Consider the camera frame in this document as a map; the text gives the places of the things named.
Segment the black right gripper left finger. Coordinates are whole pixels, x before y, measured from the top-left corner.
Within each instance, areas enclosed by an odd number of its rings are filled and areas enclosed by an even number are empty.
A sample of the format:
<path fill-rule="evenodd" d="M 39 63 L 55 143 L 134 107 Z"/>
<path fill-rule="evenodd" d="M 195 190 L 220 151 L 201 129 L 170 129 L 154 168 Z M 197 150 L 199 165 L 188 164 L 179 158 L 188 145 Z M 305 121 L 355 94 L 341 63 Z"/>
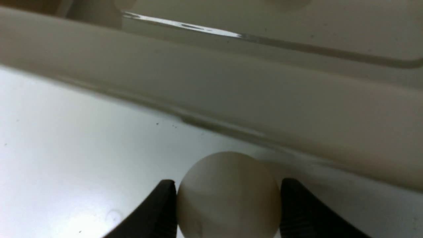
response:
<path fill-rule="evenodd" d="M 170 179 L 161 180 L 144 201 L 106 238 L 176 238 L 176 188 Z"/>

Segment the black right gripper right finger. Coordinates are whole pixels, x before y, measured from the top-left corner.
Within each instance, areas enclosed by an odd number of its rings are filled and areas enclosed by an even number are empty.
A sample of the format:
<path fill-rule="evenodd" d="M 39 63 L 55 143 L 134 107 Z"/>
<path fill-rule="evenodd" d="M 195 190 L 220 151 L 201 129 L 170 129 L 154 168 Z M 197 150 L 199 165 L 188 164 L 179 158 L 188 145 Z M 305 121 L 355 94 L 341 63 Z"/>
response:
<path fill-rule="evenodd" d="M 321 202 L 297 179 L 281 183 L 282 238 L 368 238 Z"/>

